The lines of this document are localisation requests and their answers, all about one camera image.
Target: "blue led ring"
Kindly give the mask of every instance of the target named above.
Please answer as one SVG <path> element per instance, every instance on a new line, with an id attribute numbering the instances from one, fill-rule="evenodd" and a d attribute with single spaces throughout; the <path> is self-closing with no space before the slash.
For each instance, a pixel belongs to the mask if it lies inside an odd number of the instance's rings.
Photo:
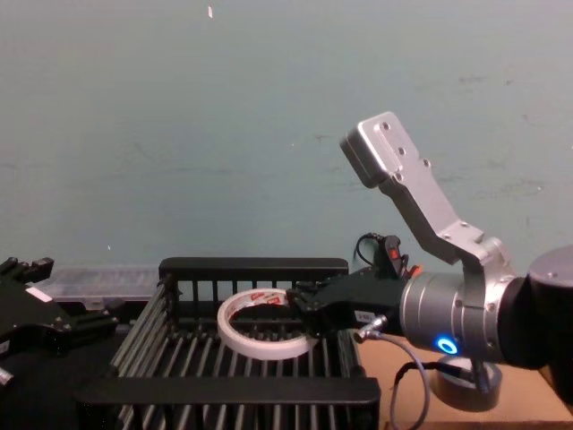
<path id="1" fill-rule="evenodd" d="M 448 338 L 438 338 L 438 340 L 436 340 L 436 345 L 438 345 L 439 349 L 444 351 L 446 354 L 450 354 L 451 356 L 458 353 L 458 347 Z"/>

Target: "cable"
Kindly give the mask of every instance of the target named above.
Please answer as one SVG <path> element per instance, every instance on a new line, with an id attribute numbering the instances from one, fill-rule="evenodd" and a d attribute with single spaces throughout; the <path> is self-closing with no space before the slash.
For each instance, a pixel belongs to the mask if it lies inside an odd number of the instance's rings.
<path id="1" fill-rule="evenodd" d="M 380 242 L 382 239 L 384 239 L 384 236 L 378 235 L 376 233 L 366 233 L 365 235 L 361 235 L 356 241 L 354 258 L 356 258 L 356 255 L 358 255 L 363 262 L 365 262 L 369 266 L 373 266 L 374 263 L 368 260 L 366 257 L 364 257 L 362 252 L 360 251 L 360 244 L 366 239 L 371 239 Z"/>
<path id="2" fill-rule="evenodd" d="M 464 381 L 468 381 L 469 383 L 474 383 L 474 375 L 471 371 L 460 367 L 458 365 L 450 365 L 448 363 L 441 363 L 439 361 L 432 361 L 429 363 L 422 363 L 423 368 L 426 370 L 437 370 L 443 374 L 449 374 L 454 378 L 462 379 Z M 400 380 L 404 377 L 408 370 L 416 369 L 416 365 L 414 362 L 405 363 L 400 370 L 396 373 L 396 377 L 394 378 L 394 385 L 398 385 Z"/>
<path id="3" fill-rule="evenodd" d="M 402 271 L 400 272 L 400 278 L 404 278 L 407 271 L 408 271 L 408 262 L 410 261 L 410 257 L 408 254 L 402 255 Z"/>
<path id="4" fill-rule="evenodd" d="M 423 368 L 423 363 L 420 361 L 420 359 L 417 357 L 414 351 L 412 351 L 412 349 L 404 345 L 399 340 L 395 340 L 390 336 L 387 336 L 386 334 L 380 333 L 378 331 L 371 331 L 371 336 L 374 339 L 386 340 L 387 342 L 390 342 L 396 345 L 397 347 L 402 348 L 402 350 L 406 352 L 410 356 L 410 358 L 412 358 L 412 361 L 414 362 L 416 368 L 420 371 L 420 376 L 422 376 L 422 384 L 423 384 L 422 412 L 420 413 L 420 417 L 418 417 L 414 425 L 409 427 L 408 429 L 408 430 L 415 430 L 416 428 L 419 428 L 423 424 L 424 420 L 426 419 L 426 416 L 428 415 L 428 409 L 430 408 L 430 382 L 428 381 L 428 376 Z M 398 398 L 398 383 L 395 381 L 394 389 L 392 390 L 392 398 L 390 400 L 390 424 L 392 425 L 392 428 L 394 430 L 399 430 L 399 427 L 396 424 L 396 411 L 395 411 L 397 398 Z"/>

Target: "white label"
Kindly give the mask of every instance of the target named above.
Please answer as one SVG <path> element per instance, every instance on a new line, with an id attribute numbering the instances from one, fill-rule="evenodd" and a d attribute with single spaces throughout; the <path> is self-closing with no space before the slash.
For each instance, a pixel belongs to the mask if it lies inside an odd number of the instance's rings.
<path id="1" fill-rule="evenodd" d="M 48 294 L 40 291 L 36 287 L 26 288 L 26 291 L 28 291 L 30 294 L 32 294 L 35 298 L 39 298 L 44 303 L 52 301 L 52 297 L 50 297 Z"/>
<path id="2" fill-rule="evenodd" d="M 10 341 L 7 340 L 6 342 L 0 343 L 0 356 L 8 352 L 8 348 L 10 347 Z"/>
<path id="3" fill-rule="evenodd" d="M 0 385 L 8 385 L 12 378 L 13 376 L 9 372 L 6 372 L 4 369 L 0 369 Z"/>
<path id="4" fill-rule="evenodd" d="M 369 323 L 376 315 L 373 312 L 355 311 L 355 317 L 359 323 Z"/>

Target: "gray cable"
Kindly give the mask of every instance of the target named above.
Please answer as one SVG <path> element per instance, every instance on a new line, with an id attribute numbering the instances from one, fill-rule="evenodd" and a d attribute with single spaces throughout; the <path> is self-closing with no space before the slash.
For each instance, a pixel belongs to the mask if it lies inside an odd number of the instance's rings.
<path id="1" fill-rule="evenodd" d="M 414 423 L 414 425 L 411 426 L 408 430 L 415 430 L 416 428 L 419 428 L 423 424 L 424 420 L 426 419 L 426 416 L 428 415 L 428 409 L 430 408 L 430 383 L 428 381 L 428 376 L 426 374 L 426 371 L 423 368 L 422 362 L 416 356 L 414 351 L 412 351 L 412 349 L 410 349 L 409 347 L 404 345 L 399 340 L 395 340 L 395 339 L 391 338 L 390 336 L 387 336 L 386 334 L 380 333 L 379 331 L 370 331 L 369 335 L 370 335 L 370 339 L 386 340 L 387 342 L 390 342 L 390 343 L 396 345 L 397 347 L 402 348 L 402 350 L 404 350 L 404 352 L 406 352 L 410 356 L 410 358 L 412 358 L 412 361 L 414 361 L 416 367 L 420 371 L 420 376 L 422 376 L 422 383 L 423 383 L 422 413 L 420 414 L 420 417 L 417 419 L 417 421 Z M 392 398 L 390 400 L 390 424 L 392 425 L 392 428 L 394 430 L 399 430 L 399 427 L 396 424 L 396 413 L 394 410 L 396 408 L 397 398 L 398 398 L 398 385 L 396 384 L 396 385 L 394 385 L 394 388 L 392 390 Z"/>

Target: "black cable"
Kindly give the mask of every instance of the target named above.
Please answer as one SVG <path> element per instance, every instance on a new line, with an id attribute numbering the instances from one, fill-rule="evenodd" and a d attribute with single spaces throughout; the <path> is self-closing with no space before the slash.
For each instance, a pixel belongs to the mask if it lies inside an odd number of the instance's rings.
<path id="1" fill-rule="evenodd" d="M 469 383 L 474 383 L 474 375 L 469 370 L 459 367 L 458 365 L 449 365 L 447 363 L 440 363 L 438 361 L 432 361 L 429 363 L 422 363 L 422 366 L 426 370 L 437 370 L 438 372 L 442 372 L 444 374 L 449 374 L 458 379 L 463 379 L 464 381 L 468 381 Z M 396 377 L 394 378 L 394 386 L 398 386 L 400 380 L 404 377 L 408 370 L 416 369 L 416 364 L 411 361 L 409 363 L 405 363 L 396 373 Z"/>
<path id="2" fill-rule="evenodd" d="M 360 251 L 360 244 L 366 239 L 375 240 L 376 242 L 381 242 L 384 239 L 384 236 L 378 235 L 376 233 L 366 233 L 365 235 L 361 235 L 356 241 L 354 258 L 356 258 L 356 255 L 358 255 L 363 262 L 365 262 L 369 266 L 373 266 L 374 263 L 368 260 L 366 257 L 364 257 L 364 255 Z"/>
<path id="3" fill-rule="evenodd" d="M 400 272 L 400 278 L 405 277 L 409 261 L 410 257 L 408 254 L 402 255 L 402 271 Z"/>

